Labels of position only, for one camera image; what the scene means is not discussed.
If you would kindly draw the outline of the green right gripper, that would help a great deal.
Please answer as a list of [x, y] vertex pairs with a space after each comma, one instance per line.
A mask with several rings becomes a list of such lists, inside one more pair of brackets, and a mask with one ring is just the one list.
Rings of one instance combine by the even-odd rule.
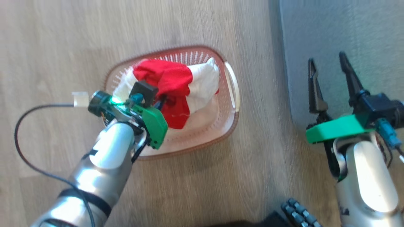
[[[339, 52], [339, 61], [347, 82], [349, 106], [355, 108], [362, 96], [368, 96], [370, 93], [363, 87], [345, 52]], [[353, 114], [332, 119], [327, 113], [329, 107], [323, 99], [318, 76], [315, 61], [310, 58], [308, 60], [309, 112], [318, 116], [316, 123], [308, 125], [306, 129], [308, 143], [323, 143], [336, 138], [361, 135], [376, 130], [375, 128], [364, 128]]]

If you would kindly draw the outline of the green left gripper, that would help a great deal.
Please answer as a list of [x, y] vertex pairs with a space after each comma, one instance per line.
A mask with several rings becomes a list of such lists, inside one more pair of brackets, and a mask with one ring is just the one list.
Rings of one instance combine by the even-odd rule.
[[105, 91], [97, 91], [89, 101], [88, 111], [101, 117], [105, 126], [115, 122], [126, 122], [146, 132], [146, 144], [153, 149], [159, 149], [168, 131], [168, 124], [163, 114], [153, 105], [146, 105], [147, 99], [141, 93], [131, 94], [128, 98], [120, 99]]

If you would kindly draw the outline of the red and white garment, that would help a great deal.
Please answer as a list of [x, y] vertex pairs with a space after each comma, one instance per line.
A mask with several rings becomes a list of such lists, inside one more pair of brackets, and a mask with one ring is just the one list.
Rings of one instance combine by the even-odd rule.
[[147, 59], [134, 65], [134, 77], [158, 88], [157, 97], [166, 97], [161, 112], [169, 128], [182, 129], [219, 92], [220, 70], [214, 58], [187, 66], [182, 63]]

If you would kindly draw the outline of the pink perforated plastic laundry basket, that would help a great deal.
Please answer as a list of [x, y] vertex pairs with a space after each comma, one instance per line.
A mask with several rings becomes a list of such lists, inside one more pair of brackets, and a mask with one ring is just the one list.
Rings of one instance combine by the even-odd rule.
[[237, 126], [241, 93], [234, 70], [226, 58], [206, 45], [175, 46], [143, 53], [113, 66], [106, 74], [103, 89], [112, 93], [124, 72], [140, 60], [153, 58], [194, 65], [214, 58], [220, 71], [219, 92], [209, 104], [194, 113], [181, 130], [169, 129], [162, 146], [146, 147], [139, 160], [167, 158], [206, 148], [228, 138]]

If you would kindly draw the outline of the white cloth garment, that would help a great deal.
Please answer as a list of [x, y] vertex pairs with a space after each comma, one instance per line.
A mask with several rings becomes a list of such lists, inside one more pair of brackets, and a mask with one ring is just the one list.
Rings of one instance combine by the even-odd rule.
[[114, 89], [113, 96], [119, 98], [122, 102], [126, 101], [137, 81], [138, 80], [134, 76], [133, 69], [131, 68], [131, 70], [127, 70], [121, 77], [120, 83]]

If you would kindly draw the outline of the grey sofa with yellow back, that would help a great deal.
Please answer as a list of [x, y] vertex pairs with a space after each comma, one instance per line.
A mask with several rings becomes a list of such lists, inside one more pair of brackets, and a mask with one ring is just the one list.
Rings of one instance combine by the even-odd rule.
[[404, 0], [281, 0], [280, 13], [292, 121], [305, 132], [308, 60], [313, 58], [328, 113], [352, 112], [339, 52], [372, 94], [404, 101]]

